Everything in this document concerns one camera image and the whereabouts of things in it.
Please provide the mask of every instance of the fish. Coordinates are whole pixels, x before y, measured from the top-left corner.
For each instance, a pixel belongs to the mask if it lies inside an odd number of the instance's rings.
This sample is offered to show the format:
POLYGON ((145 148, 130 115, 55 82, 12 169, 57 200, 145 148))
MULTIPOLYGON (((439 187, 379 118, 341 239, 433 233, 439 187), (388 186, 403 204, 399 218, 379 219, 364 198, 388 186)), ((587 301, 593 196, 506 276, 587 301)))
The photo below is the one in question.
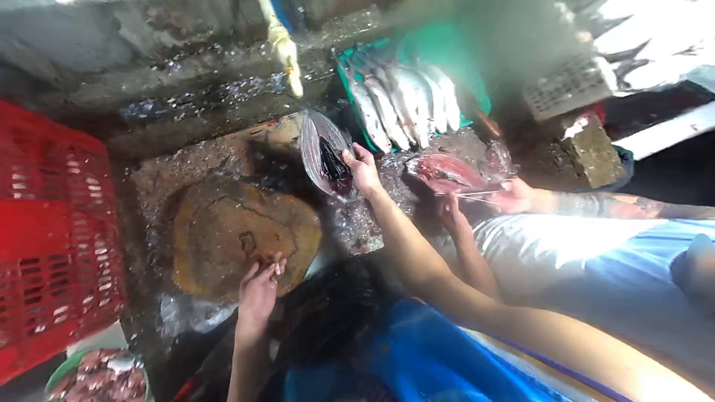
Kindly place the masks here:
POLYGON ((447 132, 447 112, 445 111, 445 95, 442 87, 435 82, 426 72, 415 69, 422 79, 425 80, 430 89, 432 103, 430 105, 431 127, 432 132, 447 132))
POLYGON ((408 172, 422 180, 434 192, 470 192, 484 190, 489 181, 482 172, 457 157, 428 154, 408 160, 408 172))
POLYGON ((300 129, 300 156, 305 172, 325 194, 347 202, 354 200, 357 192, 352 186, 350 169, 340 156, 343 149, 350 148, 335 123, 306 107, 300 129))
POLYGON ((402 109, 405 126, 422 148, 430 146, 430 106, 420 78, 399 64, 385 68, 389 87, 395 93, 395 108, 402 109))
POLYGON ((331 52, 338 68, 340 68, 347 78, 350 93, 352 93, 352 100, 355 103, 358 114, 363 119, 363 125, 365 126, 365 131, 370 141, 372 141, 380 151, 389 154, 392 152, 393 146, 390 142, 390 138, 388 138, 388 134, 385 132, 383 123, 380 121, 380 115, 375 108, 373 100, 370 98, 368 89, 365 88, 362 82, 358 82, 355 76, 352 75, 353 72, 342 64, 335 53, 334 47, 331 49, 331 52))
POLYGON ((405 118, 405 115, 403 114, 403 108, 398 107, 400 104, 400 101, 398 99, 397 94, 395 93, 395 90, 390 86, 390 80, 388 79, 387 74, 385 73, 385 69, 380 66, 378 63, 374 62, 363 50, 363 46, 358 44, 358 48, 356 49, 354 56, 355 58, 362 62, 364 66, 368 68, 370 73, 377 78, 380 83, 383 85, 383 88, 385 88, 385 91, 388 94, 388 98, 390 100, 390 104, 393 106, 393 110, 395 110, 395 114, 397 115, 398 118, 398 125, 400 126, 400 129, 403 131, 403 134, 405 137, 407 137, 408 141, 410 144, 417 144, 417 138, 413 135, 411 127, 408 127, 408 119, 405 118))
POLYGON ((403 128, 400 126, 400 120, 398 119, 387 91, 385 91, 380 81, 374 76, 367 75, 364 77, 365 87, 368 89, 370 97, 373 98, 378 114, 380 115, 380 121, 382 121, 383 127, 385 128, 385 133, 387 133, 388 137, 399 149, 410 149, 410 139, 405 135, 403 128))
POLYGON ((452 131, 459 130, 462 112, 459 110, 459 103, 457 103, 454 83, 447 74, 435 65, 420 63, 420 69, 442 89, 445 97, 444 110, 447 115, 447 124, 452 131))

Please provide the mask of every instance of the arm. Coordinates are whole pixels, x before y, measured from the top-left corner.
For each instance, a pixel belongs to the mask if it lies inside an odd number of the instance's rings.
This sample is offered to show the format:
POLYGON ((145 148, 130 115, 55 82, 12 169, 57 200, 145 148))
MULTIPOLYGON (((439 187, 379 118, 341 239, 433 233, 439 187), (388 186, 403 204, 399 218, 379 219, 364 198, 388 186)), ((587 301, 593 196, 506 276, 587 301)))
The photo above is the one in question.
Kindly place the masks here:
POLYGON ((459 209, 459 199, 455 195, 446 195, 440 201, 440 221, 454 240, 457 257, 463 269, 461 279, 490 298, 501 300, 494 272, 474 241, 472 227, 459 209))
POLYGON ((529 187, 522 179, 504 183, 492 195, 502 212, 613 217, 620 219, 712 219, 715 208, 677 205, 612 192, 556 192, 529 187))
POLYGON ((572 318, 506 306, 457 279, 380 185, 372 155, 343 154, 373 206, 395 269, 417 295, 474 330, 513 340, 637 401, 709 401, 690 383, 625 343, 572 318))
POLYGON ((270 357, 266 327, 275 306, 275 276, 285 271, 285 263, 276 253, 273 263, 266 264, 260 273, 259 263, 255 263, 241 281, 227 402, 254 401, 267 378, 270 357))

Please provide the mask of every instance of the plastic crate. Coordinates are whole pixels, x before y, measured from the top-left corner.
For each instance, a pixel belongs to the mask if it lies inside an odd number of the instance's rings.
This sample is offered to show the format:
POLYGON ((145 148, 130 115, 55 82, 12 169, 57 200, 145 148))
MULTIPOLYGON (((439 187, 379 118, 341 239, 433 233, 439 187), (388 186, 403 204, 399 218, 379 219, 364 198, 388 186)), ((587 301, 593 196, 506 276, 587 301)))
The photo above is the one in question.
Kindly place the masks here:
POLYGON ((0 385, 119 317, 111 180, 101 142, 0 102, 0 385))

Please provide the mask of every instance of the tattooed arm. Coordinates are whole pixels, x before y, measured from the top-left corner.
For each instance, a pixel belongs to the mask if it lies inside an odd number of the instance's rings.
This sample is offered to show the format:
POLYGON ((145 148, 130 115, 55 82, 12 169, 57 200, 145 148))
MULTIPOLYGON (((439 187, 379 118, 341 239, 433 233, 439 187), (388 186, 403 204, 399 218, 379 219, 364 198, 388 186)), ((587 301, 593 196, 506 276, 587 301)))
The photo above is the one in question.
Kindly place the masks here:
POLYGON ((515 178, 491 201, 509 214, 530 212, 619 219, 714 219, 715 208, 677 205, 612 192, 556 192, 529 187, 515 178))

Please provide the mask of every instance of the wooden cutting board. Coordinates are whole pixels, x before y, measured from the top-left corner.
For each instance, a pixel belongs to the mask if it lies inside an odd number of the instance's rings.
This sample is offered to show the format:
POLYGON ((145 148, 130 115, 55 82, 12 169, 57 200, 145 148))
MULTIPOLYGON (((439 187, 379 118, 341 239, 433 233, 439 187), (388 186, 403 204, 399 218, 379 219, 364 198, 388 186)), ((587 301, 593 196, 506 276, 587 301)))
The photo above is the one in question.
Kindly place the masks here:
POLYGON ((287 258, 278 295, 302 282, 322 233, 315 211, 292 195, 212 176, 189 187, 174 219, 174 281, 213 300, 238 300, 241 279, 268 252, 287 258))

